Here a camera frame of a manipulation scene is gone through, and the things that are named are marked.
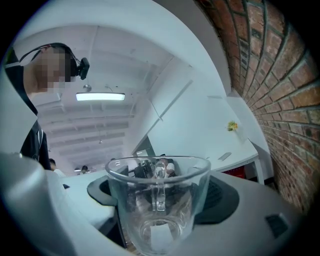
fluorescent light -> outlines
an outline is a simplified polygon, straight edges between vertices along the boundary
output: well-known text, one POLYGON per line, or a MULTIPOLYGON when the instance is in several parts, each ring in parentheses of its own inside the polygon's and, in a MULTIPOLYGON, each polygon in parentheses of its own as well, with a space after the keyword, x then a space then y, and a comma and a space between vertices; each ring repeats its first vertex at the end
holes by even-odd
POLYGON ((77 101, 123 101, 124 93, 115 92, 78 92, 76 95, 77 101))

clear glass cup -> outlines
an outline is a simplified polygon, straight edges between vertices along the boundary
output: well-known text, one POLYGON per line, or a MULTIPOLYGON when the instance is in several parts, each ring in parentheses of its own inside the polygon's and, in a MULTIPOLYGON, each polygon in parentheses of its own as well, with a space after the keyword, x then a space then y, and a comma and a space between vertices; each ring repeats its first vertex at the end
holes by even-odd
POLYGON ((105 169, 121 226, 142 254, 165 255, 191 233, 206 200, 208 160, 129 157, 110 161, 105 169))

headset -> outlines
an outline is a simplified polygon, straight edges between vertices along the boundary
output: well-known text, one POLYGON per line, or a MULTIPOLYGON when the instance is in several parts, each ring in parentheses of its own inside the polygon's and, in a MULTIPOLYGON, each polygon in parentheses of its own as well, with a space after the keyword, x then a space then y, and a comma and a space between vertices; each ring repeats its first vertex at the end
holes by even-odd
POLYGON ((21 57, 21 59, 19 60, 19 62, 21 62, 27 55, 29 55, 30 53, 34 52, 34 51, 39 51, 41 49, 45 49, 45 48, 63 48, 65 50, 66 53, 69 53, 76 62, 78 62, 78 65, 76 67, 76 75, 79 76, 81 78, 81 80, 84 80, 87 77, 88 71, 89 71, 89 61, 87 58, 82 58, 81 61, 78 60, 76 58, 76 56, 74 55, 74 53, 72 52, 72 50, 70 49, 70 47, 68 47, 67 45, 65 45, 64 43, 61 42, 53 42, 53 43, 47 43, 44 45, 41 45, 29 52, 27 52, 25 55, 23 55, 21 57))

brick wall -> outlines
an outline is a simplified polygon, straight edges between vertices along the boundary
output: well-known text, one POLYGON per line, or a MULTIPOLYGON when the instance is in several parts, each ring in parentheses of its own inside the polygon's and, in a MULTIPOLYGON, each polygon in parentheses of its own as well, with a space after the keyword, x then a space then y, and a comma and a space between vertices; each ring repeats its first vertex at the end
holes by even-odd
POLYGON ((267 140, 280 194, 306 212, 320 177, 320 82, 295 28, 268 1, 195 0, 226 52, 231 86, 267 140))

red object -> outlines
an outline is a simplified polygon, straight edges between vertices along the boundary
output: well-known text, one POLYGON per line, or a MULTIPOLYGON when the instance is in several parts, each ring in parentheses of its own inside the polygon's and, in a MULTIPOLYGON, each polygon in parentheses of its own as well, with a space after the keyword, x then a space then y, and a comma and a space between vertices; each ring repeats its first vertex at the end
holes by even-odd
POLYGON ((235 176, 235 177, 239 177, 241 179, 244 179, 245 178, 245 166, 240 166, 238 168, 234 168, 234 169, 231 169, 231 170, 226 170, 226 171, 223 171, 224 174, 229 174, 229 175, 232 175, 232 176, 235 176))

